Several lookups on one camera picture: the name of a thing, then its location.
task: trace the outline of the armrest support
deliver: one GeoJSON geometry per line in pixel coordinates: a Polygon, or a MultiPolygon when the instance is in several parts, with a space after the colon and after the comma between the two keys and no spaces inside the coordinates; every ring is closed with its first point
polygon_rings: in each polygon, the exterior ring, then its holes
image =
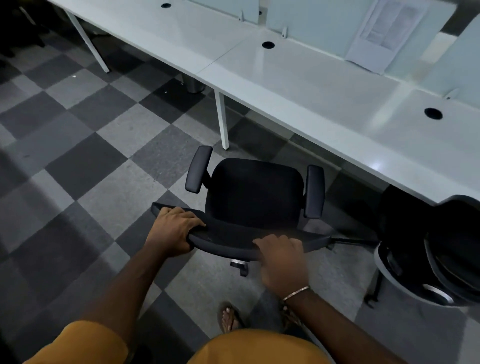
{"type": "Polygon", "coordinates": [[[308,166],[305,193],[305,218],[320,218],[325,203],[325,173],[322,167],[308,166]]]}
{"type": "Polygon", "coordinates": [[[197,149],[190,168],[188,168],[187,181],[185,182],[185,189],[188,192],[199,193],[202,183],[208,188],[210,175],[207,172],[207,167],[212,152],[213,148],[211,146],[201,146],[197,149]]]}

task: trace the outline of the person's right arm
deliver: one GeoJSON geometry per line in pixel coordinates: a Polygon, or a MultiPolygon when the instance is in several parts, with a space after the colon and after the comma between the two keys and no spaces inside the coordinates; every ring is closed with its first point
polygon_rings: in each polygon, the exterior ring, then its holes
{"type": "MultiPolygon", "coordinates": [[[[270,235],[254,241],[263,255],[262,280],[280,299],[309,285],[300,240],[270,235]]],[[[406,364],[312,290],[286,304],[325,346],[337,364],[406,364]]]]}

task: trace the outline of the yellow shirt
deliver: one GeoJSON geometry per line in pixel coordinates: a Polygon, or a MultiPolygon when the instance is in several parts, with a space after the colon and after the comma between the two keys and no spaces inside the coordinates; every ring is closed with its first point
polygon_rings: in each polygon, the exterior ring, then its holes
{"type": "MultiPolygon", "coordinates": [[[[26,364],[123,364],[128,347],[112,330],[95,322],[77,321],[26,364]]],[[[242,329],[211,340],[189,364],[327,364],[312,343],[263,330],[242,329]]]]}

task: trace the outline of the frosted glass partition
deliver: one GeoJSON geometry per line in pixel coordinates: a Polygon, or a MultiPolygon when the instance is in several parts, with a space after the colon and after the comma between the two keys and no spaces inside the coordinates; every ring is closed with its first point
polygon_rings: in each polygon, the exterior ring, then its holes
{"type": "Polygon", "coordinates": [[[441,96],[458,88],[457,100],[480,108],[480,15],[433,66],[421,86],[441,96]]]}
{"type": "MultiPolygon", "coordinates": [[[[270,0],[267,27],[344,58],[375,0],[270,0]]],[[[433,38],[455,12],[456,5],[432,0],[431,6],[410,38],[386,69],[404,78],[433,38]]]]}
{"type": "Polygon", "coordinates": [[[209,8],[239,17],[243,12],[243,19],[258,24],[260,14],[260,0],[191,0],[209,8]]]}

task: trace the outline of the forearm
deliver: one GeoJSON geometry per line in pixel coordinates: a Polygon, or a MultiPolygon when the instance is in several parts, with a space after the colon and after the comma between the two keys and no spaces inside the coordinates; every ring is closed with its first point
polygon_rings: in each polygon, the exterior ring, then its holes
{"type": "Polygon", "coordinates": [[[313,291],[301,292],[287,304],[338,364],[406,364],[313,291]]]}
{"type": "Polygon", "coordinates": [[[145,296],[164,261],[165,255],[156,247],[144,246],[82,320],[108,327],[129,344],[145,296]]]}

